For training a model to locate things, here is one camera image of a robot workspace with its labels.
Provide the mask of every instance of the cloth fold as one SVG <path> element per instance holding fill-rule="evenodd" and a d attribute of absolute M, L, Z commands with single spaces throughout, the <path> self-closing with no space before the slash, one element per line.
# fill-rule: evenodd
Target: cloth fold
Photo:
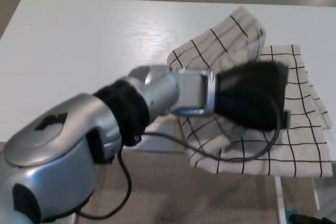
<path fill-rule="evenodd" d="M 290 128 L 282 130 L 264 156 L 250 162 L 227 163 L 186 150 L 190 162 L 211 173 L 235 172 L 277 176 L 331 176 L 323 129 L 332 126 L 327 110 L 308 78 L 298 45 L 264 47 L 266 32 L 244 8 L 205 33 L 175 49 L 167 64 L 175 68 L 216 72 L 247 61 L 276 60 L 289 66 L 285 109 Z M 263 149 L 273 132 L 245 129 L 218 115 L 180 118 L 185 141 L 218 157 L 248 157 Z"/>

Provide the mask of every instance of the white table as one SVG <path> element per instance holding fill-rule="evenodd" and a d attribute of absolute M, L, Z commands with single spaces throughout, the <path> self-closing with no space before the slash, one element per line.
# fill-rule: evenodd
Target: white table
<path fill-rule="evenodd" d="M 79 92 L 94 92 L 135 66 L 165 63 L 174 48 L 222 21 L 238 6 L 21 0 L 0 40 L 0 141 Z M 336 89 L 329 82 L 335 77 L 336 8 L 246 7 L 266 28 L 267 45 L 301 46 L 310 78 L 336 122 Z M 330 139 L 328 144 L 336 162 L 336 141 Z M 280 178 L 275 181 L 279 221 L 284 223 Z M 336 197 L 336 181 L 314 182 L 321 212 L 329 211 L 327 203 Z"/>

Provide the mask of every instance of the floor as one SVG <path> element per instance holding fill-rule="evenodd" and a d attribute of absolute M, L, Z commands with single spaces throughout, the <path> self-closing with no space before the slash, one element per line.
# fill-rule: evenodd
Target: floor
<path fill-rule="evenodd" d="M 19 1 L 0 0 L 0 36 Z M 336 6 L 336 0 L 155 1 Z M 125 153 L 125 162 L 134 180 L 133 194 L 120 213 L 101 223 L 277 223 L 271 177 L 210 175 L 191 169 L 185 156 Z M 120 202 L 126 187 L 117 164 L 98 172 L 100 185 L 86 211 L 102 214 Z M 315 213 L 310 179 L 283 178 L 282 183 L 287 209 Z"/>

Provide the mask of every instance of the checkered cloth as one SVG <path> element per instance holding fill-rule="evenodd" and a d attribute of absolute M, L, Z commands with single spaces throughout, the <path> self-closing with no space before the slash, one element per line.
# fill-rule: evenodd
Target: checkered cloth
<path fill-rule="evenodd" d="M 234 172 L 277 176 L 331 176 L 323 129 L 332 126 L 328 113 L 308 79 L 297 45 L 264 48 L 266 33 L 243 7 L 222 23 L 175 49 L 167 64 L 176 68 L 223 71 L 246 61 L 276 60 L 289 66 L 285 109 L 290 126 L 260 158 L 244 163 L 219 162 L 186 150 L 195 167 L 211 173 Z M 228 119 L 180 118 L 185 141 L 218 157 L 248 157 L 263 149 L 273 132 L 245 129 Z"/>

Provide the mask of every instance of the black cable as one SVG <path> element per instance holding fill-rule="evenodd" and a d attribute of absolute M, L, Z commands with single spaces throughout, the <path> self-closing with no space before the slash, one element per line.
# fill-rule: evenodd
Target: black cable
<path fill-rule="evenodd" d="M 266 94 L 263 94 L 261 92 L 259 92 L 259 94 L 262 94 L 262 96 L 268 100 L 268 102 L 270 103 L 271 107 L 273 108 L 273 112 L 277 118 L 277 124 L 276 124 L 276 128 L 275 128 L 275 132 L 274 132 L 274 135 L 271 139 L 271 141 L 269 141 L 269 143 L 267 144 L 267 146 L 262 149 L 260 152 L 250 156 L 250 157 L 231 157 L 231 158 L 222 158 L 222 157 L 217 157 L 217 156 L 214 156 L 212 154 L 209 154 L 209 153 L 206 153 L 204 151 L 201 151 L 199 148 L 195 148 L 193 146 L 190 146 L 188 145 L 187 143 L 184 143 L 182 142 L 180 139 L 178 139 L 177 137 L 174 137 L 174 136 L 170 136 L 168 134 L 165 134 L 165 133 L 161 133 L 161 132 L 144 132 L 143 135 L 150 135 L 150 136 L 160 136 L 160 137 L 164 137 L 166 139 L 169 139 L 171 140 L 172 142 L 174 143 L 177 143 L 177 144 L 180 144 L 182 145 L 184 148 L 188 148 L 188 149 L 191 149 L 205 157 L 209 157 L 209 158 L 212 158 L 214 160 L 217 160 L 217 161 L 223 161 L 223 162 L 231 162 L 231 163 L 242 163 L 242 162 L 248 162 L 248 161 L 252 161 L 256 158 L 259 158 L 261 156 L 263 156 L 264 154 L 266 154 L 271 148 L 272 146 L 274 145 L 275 141 L 277 140 L 278 136 L 279 136 L 279 133 L 280 133 L 280 129 L 281 129 L 281 116 L 280 116 L 280 112 L 279 112 L 279 109 L 275 103 L 275 101 L 269 97 L 268 95 Z"/>
<path fill-rule="evenodd" d="M 108 219 L 110 217 L 112 217 L 113 215 L 115 215 L 117 212 L 119 212 L 121 210 L 121 208 L 124 207 L 124 205 L 126 204 L 126 202 L 128 201 L 128 199 L 130 198 L 130 195 L 131 195 L 131 192 L 132 192 L 132 179 L 131 179 L 131 176 L 130 176 L 130 173 L 122 159 L 122 156 L 121 156 L 121 152 L 122 152 L 122 148 L 118 151 L 118 162 L 126 176 L 126 179 L 127 179 L 127 193 L 124 197 L 124 199 L 122 200 L 122 202 L 120 203 L 119 206 L 117 206 L 113 211 L 109 212 L 108 214 L 106 215 L 102 215 L 102 216 L 95 216 L 95 215 L 90 215 L 90 214 L 87 214 L 87 213 L 84 213 L 84 212 L 81 212 L 81 211 L 78 211 L 76 214 L 78 216 L 81 216 L 83 218 L 86 218 L 86 219 L 89 219 L 89 220 L 105 220 L 105 219 Z"/>
<path fill-rule="evenodd" d="M 209 157 L 209 158 L 212 158 L 212 159 L 217 160 L 217 161 L 233 162 L 233 163 L 248 162 L 248 161 L 254 160 L 254 159 L 259 158 L 259 157 L 263 156 L 264 154 L 266 154 L 272 148 L 272 146 L 274 145 L 276 139 L 279 136 L 280 129 L 281 129 L 281 117 L 280 117 L 280 112 L 279 112 L 279 109 L 278 109 L 276 103 L 273 101 L 272 98 L 270 98 L 266 94 L 263 94 L 263 96 L 264 96 L 264 98 L 266 98 L 269 101 L 269 103 L 271 104 L 271 106 L 272 106 L 272 108 L 274 110 L 274 113 L 276 115 L 276 118 L 277 118 L 276 129 L 275 129 L 275 132 L 274 132 L 274 135 L 273 135 L 271 141 L 267 144 L 267 146 L 264 149 L 262 149 L 260 152 L 258 152 L 257 154 L 252 155 L 250 157 L 243 157 L 243 158 L 241 158 L 241 157 L 233 157 L 233 158 L 222 158 L 222 157 L 219 157 L 218 158 L 217 156 L 214 156 L 212 154 L 203 152 L 203 151 L 199 150 L 198 148 L 195 148 L 193 146 L 190 146 L 190 145 L 182 142 L 177 137 L 170 136 L 170 135 L 165 134 L 165 133 L 161 133 L 161 132 L 144 132 L 143 135 L 151 135 L 151 136 L 164 137 L 166 139 L 171 140 L 174 143 L 182 145 L 185 148 L 189 148 L 189 149 L 191 149 L 191 150 L 193 150 L 193 151 L 195 151 L 197 153 L 202 154 L 205 157 Z M 129 173 L 129 171 L 128 171 L 128 169 L 127 169 L 127 167 L 126 167 L 126 165 L 125 165 L 125 163 L 124 163 L 124 161 L 122 159 L 121 153 L 122 153 L 122 148 L 118 152 L 118 162 L 119 162 L 119 164 L 120 164 L 120 166 L 121 166 L 124 174 L 126 175 L 127 184 L 128 184 L 127 193 L 126 193 L 126 195 L 124 197 L 124 200 L 121 202 L 121 204 L 117 208 L 115 208 L 113 211 L 111 211 L 110 213 L 108 213 L 106 215 L 103 215 L 103 216 L 94 216 L 94 215 L 90 215 L 90 214 L 78 211 L 76 213 L 78 216 L 81 216 L 83 218 L 90 219 L 90 220 L 105 220 L 105 219 L 108 219 L 108 218 L 112 217 L 113 215 L 115 215 L 117 212 L 119 212 L 124 207 L 124 205 L 126 204 L 126 202 L 128 201 L 128 199 L 130 198 L 130 195 L 131 195 L 131 192 L 132 192 L 132 180 L 131 180 L 130 173 Z"/>

